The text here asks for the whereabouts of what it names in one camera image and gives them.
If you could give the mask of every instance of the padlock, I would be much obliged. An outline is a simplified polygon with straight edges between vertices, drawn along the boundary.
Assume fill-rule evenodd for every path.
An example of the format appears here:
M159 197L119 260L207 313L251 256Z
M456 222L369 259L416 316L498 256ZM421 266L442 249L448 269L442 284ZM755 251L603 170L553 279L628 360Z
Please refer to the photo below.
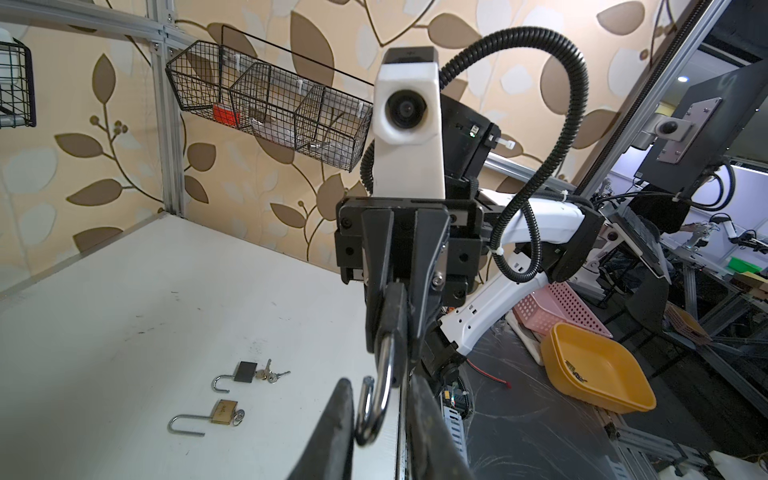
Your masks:
M214 407L214 411L209 415L188 415L186 413L183 413L181 415L176 415L173 417L170 422L168 422L168 431L171 433L175 433L177 435L191 435L194 437L204 437L205 433L202 432L192 432L189 430L174 430L174 422L176 422L177 419L199 419L199 420L208 420L211 423L218 423L219 425L229 425L230 423L234 426L238 426L245 417L245 411L243 410L236 410L237 408L237 402L234 400L219 400L219 402Z
M219 375L210 383L210 387L214 389L214 392L229 393L229 390L217 388L216 382L221 379L232 379L235 382L251 383L253 375L256 373L256 366L256 363L253 362L240 362L234 375Z

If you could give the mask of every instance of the camera lens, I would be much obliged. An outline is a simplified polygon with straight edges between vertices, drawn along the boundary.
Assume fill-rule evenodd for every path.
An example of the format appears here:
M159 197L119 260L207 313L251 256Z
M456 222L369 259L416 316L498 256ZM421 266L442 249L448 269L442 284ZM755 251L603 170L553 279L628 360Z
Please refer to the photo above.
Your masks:
M663 124L659 125L659 131L665 135L673 134L677 131L677 122L676 121L666 121Z
M400 128L414 128L424 118L427 104L412 90L396 91L386 102L392 123Z

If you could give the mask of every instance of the screw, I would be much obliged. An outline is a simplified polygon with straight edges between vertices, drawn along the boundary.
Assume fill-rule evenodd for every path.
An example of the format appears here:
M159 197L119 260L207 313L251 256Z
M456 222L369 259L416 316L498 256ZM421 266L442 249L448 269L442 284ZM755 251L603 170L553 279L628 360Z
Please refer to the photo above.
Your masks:
M445 283L445 277L443 277L442 273L435 272L435 275L432 277L432 286L438 288L442 286L443 283Z

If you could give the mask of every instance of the white wall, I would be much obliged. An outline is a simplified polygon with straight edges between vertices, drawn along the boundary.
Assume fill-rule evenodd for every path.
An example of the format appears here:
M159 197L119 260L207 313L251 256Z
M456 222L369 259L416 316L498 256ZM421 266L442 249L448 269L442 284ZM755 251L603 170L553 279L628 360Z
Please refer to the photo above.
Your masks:
M621 155L614 165L608 178L611 179L611 188L615 194L622 194L632 188L634 173L643 162L647 151L630 148ZM768 237L768 210L765 208L766 192L768 192L768 174L749 170L742 167L734 167L736 172L736 193L730 204L721 211L729 214L733 219L733 225L737 233L754 229L758 235ZM730 179L725 167L721 167L717 173L725 183L728 190ZM694 194L694 201L702 204L711 204L717 199L719 187L716 181L704 184ZM685 223L707 221L714 212L705 212L697 208L691 208ZM670 235L677 242L683 243L690 238L690 233L680 232ZM731 256L739 257L755 265L765 268L768 266L768 255L755 253L752 250L740 250L731 244L725 233L715 232L710 237L710 243L700 250L700 253L708 260L720 265L727 265Z

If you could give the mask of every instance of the white table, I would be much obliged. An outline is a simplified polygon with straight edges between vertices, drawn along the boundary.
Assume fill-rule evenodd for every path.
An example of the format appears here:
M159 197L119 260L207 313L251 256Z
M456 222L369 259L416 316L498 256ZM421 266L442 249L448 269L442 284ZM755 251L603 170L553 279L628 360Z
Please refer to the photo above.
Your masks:
M162 217L0 302L0 478L285 478L338 379L375 376L362 285ZM264 381L220 386L240 360ZM238 427L179 420L218 399ZM397 401L356 447L354 478L392 478Z

